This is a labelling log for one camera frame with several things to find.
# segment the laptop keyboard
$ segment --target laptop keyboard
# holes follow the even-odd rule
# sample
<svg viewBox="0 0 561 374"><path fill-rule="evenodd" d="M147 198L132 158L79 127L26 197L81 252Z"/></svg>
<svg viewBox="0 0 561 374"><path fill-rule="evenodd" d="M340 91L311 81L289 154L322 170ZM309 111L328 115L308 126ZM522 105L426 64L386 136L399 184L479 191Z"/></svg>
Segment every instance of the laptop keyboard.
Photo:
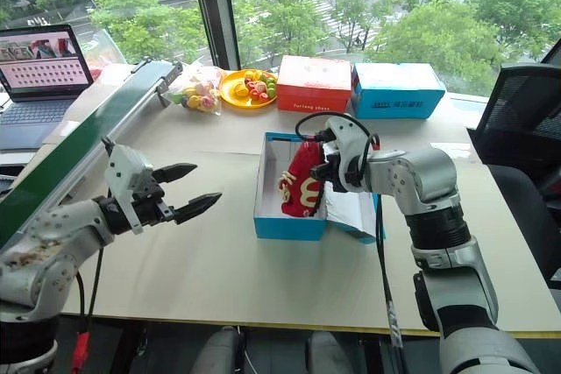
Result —
<svg viewBox="0 0 561 374"><path fill-rule="evenodd" d="M59 122L72 102L73 100L16 102L0 115L0 124Z"/></svg>

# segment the silver robotic arm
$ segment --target silver robotic arm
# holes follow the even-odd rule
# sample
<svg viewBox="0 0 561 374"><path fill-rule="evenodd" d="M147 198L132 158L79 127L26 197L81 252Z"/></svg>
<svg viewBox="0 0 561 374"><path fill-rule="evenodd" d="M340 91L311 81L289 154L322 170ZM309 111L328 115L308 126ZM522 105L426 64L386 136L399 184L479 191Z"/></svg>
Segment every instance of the silver robotic arm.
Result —
<svg viewBox="0 0 561 374"><path fill-rule="evenodd" d="M339 192L391 195L404 214L421 269L413 277L417 306L425 327L440 332L443 374L538 373L522 346L495 326L497 297L463 219L450 157L434 148L374 151L363 163L368 136L340 116L316 140L330 142L334 152L313 177Z"/></svg>
<svg viewBox="0 0 561 374"><path fill-rule="evenodd" d="M138 151L104 140L110 154L110 197L49 209L27 224L21 239L0 254L0 374L47 373L56 355L57 320L83 262L115 235L143 225L182 223L210 208L221 194L204 194L175 209L159 183L196 168L153 170Z"/></svg>

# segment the box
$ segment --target box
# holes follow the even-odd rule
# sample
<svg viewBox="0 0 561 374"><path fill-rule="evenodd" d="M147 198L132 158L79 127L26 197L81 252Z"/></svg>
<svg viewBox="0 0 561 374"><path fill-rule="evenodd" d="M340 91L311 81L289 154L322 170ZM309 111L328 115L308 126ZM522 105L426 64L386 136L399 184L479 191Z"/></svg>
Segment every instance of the box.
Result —
<svg viewBox="0 0 561 374"><path fill-rule="evenodd" d="M276 85L277 107L290 111L343 112L351 98L351 63L284 56Z"/></svg>
<svg viewBox="0 0 561 374"><path fill-rule="evenodd" d="M317 241L329 222L362 243L375 241L377 196L370 193L336 193L331 183L325 183L322 204L314 216L294 218L282 213L279 178L288 169L300 144L296 135L271 132L265 135L253 210L257 237Z"/></svg>
<svg viewBox="0 0 561 374"><path fill-rule="evenodd" d="M357 63L352 86L357 118L428 118L446 91L426 63Z"/></svg>

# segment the red box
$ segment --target red box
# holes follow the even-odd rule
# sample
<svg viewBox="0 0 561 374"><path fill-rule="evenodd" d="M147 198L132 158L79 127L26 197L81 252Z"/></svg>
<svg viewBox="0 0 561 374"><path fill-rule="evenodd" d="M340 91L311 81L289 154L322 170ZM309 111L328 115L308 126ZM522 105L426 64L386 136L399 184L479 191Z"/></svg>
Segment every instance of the red box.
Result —
<svg viewBox="0 0 561 374"><path fill-rule="evenodd" d="M351 98L351 63L284 56L277 81L277 107L290 111L344 112Z"/></svg>

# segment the red sneaker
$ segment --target red sneaker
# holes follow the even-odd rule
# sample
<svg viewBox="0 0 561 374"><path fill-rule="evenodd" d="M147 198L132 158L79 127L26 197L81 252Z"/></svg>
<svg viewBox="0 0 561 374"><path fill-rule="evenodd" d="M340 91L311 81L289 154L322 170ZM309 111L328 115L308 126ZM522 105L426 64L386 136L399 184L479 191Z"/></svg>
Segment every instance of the red sneaker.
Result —
<svg viewBox="0 0 561 374"><path fill-rule="evenodd" d="M282 192L282 212L295 216L313 216L322 200L323 181L309 176L312 166L323 163L322 146L318 142L302 142L288 171L279 180Z"/></svg>

